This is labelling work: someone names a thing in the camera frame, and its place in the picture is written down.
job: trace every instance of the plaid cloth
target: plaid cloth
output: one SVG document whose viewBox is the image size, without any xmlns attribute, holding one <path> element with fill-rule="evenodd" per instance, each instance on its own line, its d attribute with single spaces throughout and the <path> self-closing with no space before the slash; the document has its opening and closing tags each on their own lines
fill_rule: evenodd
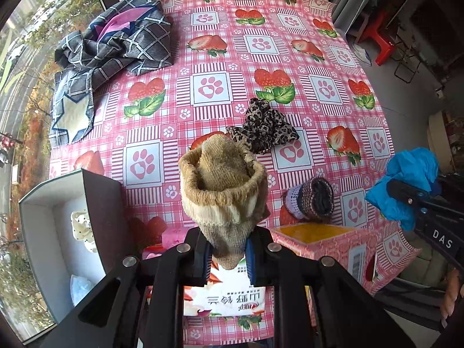
<svg viewBox="0 0 464 348">
<path fill-rule="evenodd" d="M 112 18 L 130 9 L 136 9 L 133 21 L 104 31 Z M 143 75 L 171 65 L 170 31 L 159 0 L 123 0 L 84 32 L 64 37 L 55 51 L 55 61 L 64 70 L 55 74 L 52 147 L 77 142 L 92 130 L 93 91 L 121 69 Z"/>
</svg>

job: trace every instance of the red stool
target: red stool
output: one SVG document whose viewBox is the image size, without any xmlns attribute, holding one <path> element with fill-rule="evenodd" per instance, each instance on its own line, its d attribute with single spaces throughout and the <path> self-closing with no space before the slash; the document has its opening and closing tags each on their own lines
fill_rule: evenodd
<svg viewBox="0 0 464 348">
<path fill-rule="evenodd" d="M 379 14 L 372 22 L 367 25 L 359 39 L 359 41 L 363 41 L 367 38 L 372 38 L 380 46 L 380 53 L 375 59 L 377 65 L 382 65 L 384 62 L 386 62 L 391 54 L 395 51 L 395 44 L 392 43 L 390 38 L 382 32 L 383 22 L 386 14 L 387 12 L 385 10 L 379 11 Z"/>
</svg>

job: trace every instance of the clear plastic bag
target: clear plastic bag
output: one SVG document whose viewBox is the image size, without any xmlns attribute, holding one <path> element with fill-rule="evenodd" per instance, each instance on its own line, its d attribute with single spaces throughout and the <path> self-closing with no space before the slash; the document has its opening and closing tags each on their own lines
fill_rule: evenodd
<svg viewBox="0 0 464 348">
<path fill-rule="evenodd" d="M 95 285 L 82 276 L 71 275 L 71 299 L 76 306 L 93 289 Z"/>
</svg>

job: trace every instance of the pink tablecloth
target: pink tablecloth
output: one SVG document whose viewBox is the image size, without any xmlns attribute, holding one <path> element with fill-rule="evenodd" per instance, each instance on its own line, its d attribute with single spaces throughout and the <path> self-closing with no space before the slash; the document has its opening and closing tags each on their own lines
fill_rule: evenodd
<svg viewBox="0 0 464 348">
<path fill-rule="evenodd" d="M 175 64 L 140 77 L 121 71 L 101 87 L 96 92 L 94 129 L 82 141 L 52 150 L 50 176 L 74 170 L 80 157 L 78 164 L 87 163 L 90 170 L 124 185 L 128 217 L 145 223 L 157 217 L 168 225 L 192 227 L 194 222 L 180 204 L 179 157 L 195 138 L 241 125 L 249 99 L 266 90 L 265 81 L 255 80 L 255 70 L 280 69 L 294 85 L 295 97 L 291 100 L 290 91 L 290 103 L 271 104 L 285 114 L 300 140 L 258 156 L 269 174 L 272 214 L 265 226 L 279 225 L 284 190 L 323 175 L 336 196 L 333 223 L 378 232 L 372 291 L 393 279 L 417 251 L 405 241 L 397 223 L 385 221 L 364 200 L 394 149 L 377 98 L 368 98 L 372 86 L 349 46 L 332 30 L 333 4 L 322 0 L 162 2 L 173 22 Z M 154 79 L 162 81 L 147 87 Z M 282 73 L 280 79 L 288 83 Z M 134 102 L 136 97 L 163 90 L 164 102 L 157 110 L 153 99 Z M 349 128 L 360 146 L 360 162 L 355 166 L 326 144 L 328 131 L 336 126 Z M 272 293 L 267 297 L 262 321 L 252 323 L 249 330 L 235 318 L 186 318 L 185 343 L 273 336 Z"/>
</svg>

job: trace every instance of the person's hand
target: person's hand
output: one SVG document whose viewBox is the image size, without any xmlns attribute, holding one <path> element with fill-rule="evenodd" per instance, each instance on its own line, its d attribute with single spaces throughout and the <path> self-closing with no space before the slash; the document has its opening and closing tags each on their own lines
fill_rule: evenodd
<svg viewBox="0 0 464 348">
<path fill-rule="evenodd" d="M 447 278 L 448 287 L 446 288 L 445 297 L 443 298 L 443 302 L 440 306 L 443 320 L 446 320 L 448 316 L 453 314 L 454 302 L 456 302 L 459 292 L 461 293 L 461 297 L 464 297 L 464 285 L 462 285 L 461 289 L 459 289 L 459 271 L 457 269 L 453 269 L 453 271 L 447 275 Z"/>
</svg>

